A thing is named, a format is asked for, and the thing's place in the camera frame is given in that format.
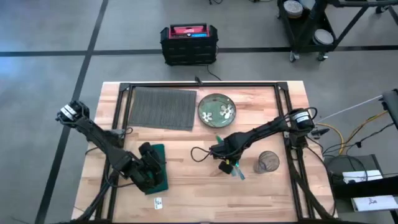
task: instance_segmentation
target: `black case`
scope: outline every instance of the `black case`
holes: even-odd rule
[[[203,24],[181,24],[176,26],[197,26]],[[168,27],[160,32],[162,53],[167,65],[209,65],[216,61],[217,29],[211,25],[209,37],[170,39]]]

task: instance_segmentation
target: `wooden table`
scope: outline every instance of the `wooden table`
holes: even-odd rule
[[[308,107],[304,84],[288,82],[293,108]],[[110,129],[118,96],[119,83],[103,83],[95,122]],[[138,147],[149,141],[164,144],[167,160],[169,189],[153,195],[144,195],[137,187],[118,190],[114,222],[294,222],[297,220],[287,168],[282,134],[275,134],[255,142],[240,161],[246,180],[231,175],[212,176],[220,161],[211,158],[197,163],[190,157],[194,146],[208,149],[216,144],[216,134],[222,138],[236,131],[249,131],[278,116],[274,89],[270,87],[198,87],[181,88],[197,91],[197,105],[210,93],[222,93],[236,104],[234,122],[221,129],[205,126],[195,115],[192,131],[133,127],[126,138],[125,149],[139,155]],[[320,156],[320,148],[310,142],[310,147]],[[275,172],[256,174],[253,164],[263,151],[273,151],[280,159]],[[194,156],[204,156],[200,151]],[[308,182],[320,203],[331,211],[333,197],[325,169],[310,151],[304,151]],[[91,151],[85,160],[75,207],[85,209],[100,189],[105,157],[100,151]],[[119,184],[129,181],[121,179]],[[305,202],[300,191],[302,208]],[[154,199],[161,197],[163,209],[155,210]],[[82,212],[74,209],[72,218]]]

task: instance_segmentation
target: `white label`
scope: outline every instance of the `white label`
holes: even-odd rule
[[[308,120],[308,119],[310,119],[308,116],[304,116],[304,117],[301,117],[301,118],[297,119],[296,121],[297,121],[298,123],[300,123],[300,122],[305,121],[305,120]]]
[[[65,108],[61,108],[61,112],[73,121],[72,115]]]
[[[300,118],[300,117],[302,117],[302,116],[308,116],[308,115],[309,115],[308,112],[301,112],[301,113],[298,113],[298,114],[294,115],[294,116],[293,116],[293,119],[297,119],[297,118]]]
[[[73,108],[71,108],[69,105],[65,105],[64,108],[67,109],[69,113],[71,113],[72,115],[76,114],[76,111]]]
[[[162,209],[162,198],[155,198],[155,209]]]

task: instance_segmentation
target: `white flower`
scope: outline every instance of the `white flower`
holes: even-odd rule
[[[206,113],[206,112],[202,112],[201,117],[203,118],[203,120],[205,120],[206,122],[211,121],[213,118],[211,117],[213,115],[212,112]]]
[[[225,107],[224,105],[221,106],[220,115],[224,116],[225,119],[228,119],[234,113],[234,109],[232,105],[228,105]]]

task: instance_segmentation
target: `metal cart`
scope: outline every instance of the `metal cart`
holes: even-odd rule
[[[278,14],[277,17],[282,20],[285,26],[289,44],[292,51],[289,55],[291,62],[300,58],[300,53],[318,52],[318,61],[324,61],[328,58],[327,53],[336,49],[339,43],[343,40],[345,35],[351,30],[359,18],[365,13],[369,7],[387,7],[398,4],[398,0],[363,0],[363,1],[344,1],[344,0],[315,0],[312,10],[304,9],[301,17],[292,19],[287,16],[284,9],[284,2],[286,0],[277,0]],[[349,22],[348,26],[343,30],[341,35],[337,38],[330,22],[325,14],[325,9],[328,4],[335,7],[360,7],[361,10],[354,16],[353,20]],[[319,45],[314,43],[313,35],[317,29],[324,29],[330,32],[333,36],[334,42],[331,45]]]

